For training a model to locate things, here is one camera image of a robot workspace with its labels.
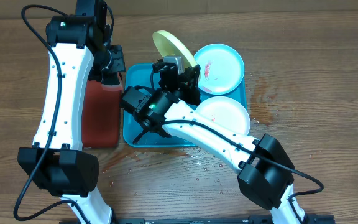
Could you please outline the white plate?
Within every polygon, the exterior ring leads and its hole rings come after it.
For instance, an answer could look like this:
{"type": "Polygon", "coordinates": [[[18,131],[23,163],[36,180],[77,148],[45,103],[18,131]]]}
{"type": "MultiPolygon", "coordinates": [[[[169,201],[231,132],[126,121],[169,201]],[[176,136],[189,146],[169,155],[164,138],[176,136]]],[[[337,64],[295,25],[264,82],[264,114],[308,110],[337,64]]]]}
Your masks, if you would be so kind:
{"type": "Polygon", "coordinates": [[[196,112],[235,133],[249,134],[249,114],[242,104],[232,98],[226,96],[208,98],[197,106],[196,112]]]}

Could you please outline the yellow plate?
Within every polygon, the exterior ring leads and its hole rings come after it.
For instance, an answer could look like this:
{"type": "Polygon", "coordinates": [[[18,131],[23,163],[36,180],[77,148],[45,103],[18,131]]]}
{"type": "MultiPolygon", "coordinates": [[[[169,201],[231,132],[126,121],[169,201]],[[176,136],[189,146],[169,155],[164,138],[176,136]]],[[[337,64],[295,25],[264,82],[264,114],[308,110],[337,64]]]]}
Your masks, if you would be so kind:
{"type": "Polygon", "coordinates": [[[197,65],[191,52],[173,34],[165,30],[160,30],[154,32],[152,38],[157,50],[163,58],[167,55],[179,55],[183,59],[185,69],[197,65]]]}

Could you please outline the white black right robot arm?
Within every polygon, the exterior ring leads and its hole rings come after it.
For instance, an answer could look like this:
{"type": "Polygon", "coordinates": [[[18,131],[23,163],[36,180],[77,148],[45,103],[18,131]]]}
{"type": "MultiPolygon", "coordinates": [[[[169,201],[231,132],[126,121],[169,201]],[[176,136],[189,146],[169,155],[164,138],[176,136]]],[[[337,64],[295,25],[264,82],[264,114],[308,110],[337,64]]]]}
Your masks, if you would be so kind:
{"type": "Polygon", "coordinates": [[[228,165],[241,193],[268,210],[274,223],[308,221],[295,198],[295,166],[277,139],[242,134],[194,110],[202,103],[199,65],[179,71],[173,63],[159,62],[150,71],[160,74],[158,86],[130,81],[121,98],[121,108],[142,127],[134,143],[146,133],[189,141],[228,165]]]}

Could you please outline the light blue plate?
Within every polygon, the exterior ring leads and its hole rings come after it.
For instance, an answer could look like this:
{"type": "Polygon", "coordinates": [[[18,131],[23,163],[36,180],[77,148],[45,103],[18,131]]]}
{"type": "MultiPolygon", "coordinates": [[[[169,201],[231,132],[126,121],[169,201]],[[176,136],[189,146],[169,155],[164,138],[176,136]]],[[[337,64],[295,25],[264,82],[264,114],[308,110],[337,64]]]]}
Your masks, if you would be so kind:
{"type": "Polygon", "coordinates": [[[198,88],[212,95],[234,91],[244,79],[245,64],[240,54],[225,44],[209,44],[197,51],[201,67],[198,88]]]}

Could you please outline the red green sponge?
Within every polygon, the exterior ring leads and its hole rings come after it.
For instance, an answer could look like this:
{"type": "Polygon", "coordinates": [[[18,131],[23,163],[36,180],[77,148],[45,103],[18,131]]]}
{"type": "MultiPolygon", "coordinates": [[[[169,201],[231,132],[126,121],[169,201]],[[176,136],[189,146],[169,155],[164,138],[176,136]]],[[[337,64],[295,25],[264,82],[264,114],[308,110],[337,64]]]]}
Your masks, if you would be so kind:
{"type": "Polygon", "coordinates": [[[112,73],[101,81],[102,89],[105,91],[122,91],[122,77],[120,72],[112,73]]]}

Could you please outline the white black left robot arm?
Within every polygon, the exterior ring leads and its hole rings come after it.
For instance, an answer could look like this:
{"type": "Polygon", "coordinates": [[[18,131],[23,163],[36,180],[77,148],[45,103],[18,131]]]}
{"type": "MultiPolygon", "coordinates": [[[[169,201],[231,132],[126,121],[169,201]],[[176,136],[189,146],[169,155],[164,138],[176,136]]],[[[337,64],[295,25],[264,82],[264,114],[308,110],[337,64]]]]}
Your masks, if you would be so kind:
{"type": "Polygon", "coordinates": [[[114,223],[98,190],[98,158],[85,148],[118,144],[125,70],[104,16],[82,12],[52,18],[42,39],[50,70],[43,114],[31,147],[17,161],[35,184],[68,204],[78,223],[114,223]]]}

